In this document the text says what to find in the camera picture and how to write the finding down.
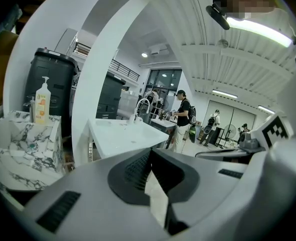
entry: black t-shirt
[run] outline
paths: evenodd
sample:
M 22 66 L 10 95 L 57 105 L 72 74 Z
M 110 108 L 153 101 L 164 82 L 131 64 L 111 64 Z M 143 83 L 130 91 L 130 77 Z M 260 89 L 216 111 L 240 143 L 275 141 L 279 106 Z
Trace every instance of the black t-shirt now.
M 189 102 L 187 101 L 186 98 L 184 98 L 184 100 L 182 101 L 178 112 L 184 112 L 185 110 L 189 110 Z M 177 120 L 177 125 L 182 127 L 182 126 L 186 126 L 187 124 L 189 124 L 189 119 L 187 116 L 177 116 L 178 120 Z

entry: ceiling light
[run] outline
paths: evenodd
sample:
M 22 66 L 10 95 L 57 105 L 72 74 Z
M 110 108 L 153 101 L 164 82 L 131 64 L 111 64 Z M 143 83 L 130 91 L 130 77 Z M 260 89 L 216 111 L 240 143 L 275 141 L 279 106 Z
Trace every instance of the ceiling light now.
M 271 113 L 271 114 L 274 114 L 275 113 L 273 110 L 267 109 L 267 108 L 265 108 L 265 107 L 263 107 L 261 105 L 259 105 L 258 108 L 264 110 L 265 112 Z
M 247 20 L 237 21 L 237 20 L 230 18 L 230 17 L 227 18 L 227 22 L 228 22 L 229 26 L 232 28 L 246 30 L 246 31 L 250 31 L 250 32 L 265 36 L 269 39 L 272 39 L 272 40 L 280 43 L 281 45 L 283 45 L 285 47 L 289 47 L 290 44 L 292 43 L 292 40 L 290 38 L 288 38 L 287 36 L 283 35 L 282 33 L 278 32 L 276 30 L 273 30 L 273 29 L 266 27 L 262 24 L 259 24 L 259 23 L 255 23 L 255 22 L 251 22 L 251 21 L 247 21 Z
M 216 93 L 216 94 L 222 94 L 222 95 L 225 95 L 225 96 L 232 97 L 232 98 L 234 98 L 234 99 L 237 98 L 237 95 L 229 94 L 229 93 L 222 92 L 222 91 L 218 91 L 218 90 L 215 90 L 215 89 L 213 89 L 213 93 Z

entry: person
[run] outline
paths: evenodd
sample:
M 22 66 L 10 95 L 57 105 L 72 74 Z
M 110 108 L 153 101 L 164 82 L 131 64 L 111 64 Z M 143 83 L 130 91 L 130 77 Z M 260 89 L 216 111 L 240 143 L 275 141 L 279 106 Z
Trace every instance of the person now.
M 220 125 L 220 118 L 219 118 L 219 110 L 218 109 L 215 111 L 215 113 L 210 115 L 210 117 L 208 119 L 208 124 L 210 124 L 211 121 L 213 121 L 213 124 L 210 125 L 212 127 L 212 129 L 210 130 L 210 132 L 207 135 L 204 134 L 202 136 L 202 139 L 200 140 L 200 144 L 202 144 L 204 142 L 204 140 L 207 138 L 207 140 L 204 144 L 205 147 L 208 146 L 208 143 L 209 143 L 210 139 L 212 138 L 212 136 L 214 135 L 217 126 Z
M 243 132 L 250 132 L 250 130 L 247 128 L 247 123 L 245 123 L 242 127 L 244 128 L 243 131 L 242 131 L 242 133 Z
M 153 115 L 153 118 L 155 118 L 156 115 L 159 114 L 159 110 L 156 107 L 158 106 L 158 102 L 161 100 L 161 98 L 159 98 L 159 91 L 157 89 L 154 89 L 151 94 L 154 95 L 152 102 L 152 113 L 155 114 Z
M 242 135 L 242 131 L 240 130 L 240 128 L 238 128 L 237 130 L 238 130 L 238 134 L 239 134 L 239 138 L 237 140 L 237 144 L 239 145 L 239 143 L 240 143 L 240 136 Z
M 176 96 L 177 100 L 181 100 L 182 103 L 177 112 L 172 112 L 172 116 L 177 116 L 178 119 L 174 134 L 175 141 L 173 146 L 171 147 L 171 150 L 175 153 L 178 153 L 179 146 L 183 141 L 184 134 L 189 128 L 188 111 L 190 102 L 187 100 L 186 93 L 183 90 L 179 90 Z

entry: white sink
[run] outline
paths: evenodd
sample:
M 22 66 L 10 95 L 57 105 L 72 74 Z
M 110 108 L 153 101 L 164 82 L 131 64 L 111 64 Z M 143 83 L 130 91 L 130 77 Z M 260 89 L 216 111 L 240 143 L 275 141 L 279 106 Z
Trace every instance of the white sink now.
M 90 119 L 89 127 L 101 158 L 152 147 L 169 137 L 146 123 L 120 119 Z
M 0 188 L 41 190 L 63 176 L 61 117 L 30 123 L 28 112 L 0 119 Z

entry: metal grille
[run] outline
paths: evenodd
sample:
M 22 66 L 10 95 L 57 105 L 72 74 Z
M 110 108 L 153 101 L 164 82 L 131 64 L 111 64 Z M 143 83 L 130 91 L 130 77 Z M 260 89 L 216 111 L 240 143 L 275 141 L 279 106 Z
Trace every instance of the metal grille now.
M 135 73 L 134 71 L 130 70 L 129 68 L 127 68 L 126 66 L 122 65 L 121 63 L 112 60 L 109 66 L 109 69 L 111 70 L 115 70 L 117 72 L 119 72 L 122 75 L 125 75 L 135 81 L 138 81 L 139 79 L 139 74 Z
M 91 47 L 85 46 L 85 45 L 77 42 L 76 47 L 73 52 L 76 54 L 80 54 L 82 56 L 87 57 L 90 52 L 90 49 L 91 49 Z M 111 61 L 109 69 L 115 70 L 118 73 L 120 73 L 124 76 L 127 76 L 135 81 L 138 81 L 138 79 L 140 77 L 139 74 L 135 73 L 134 71 L 130 70 L 129 68 L 127 68 L 126 66 L 124 66 L 123 64 L 121 64 L 115 60 Z

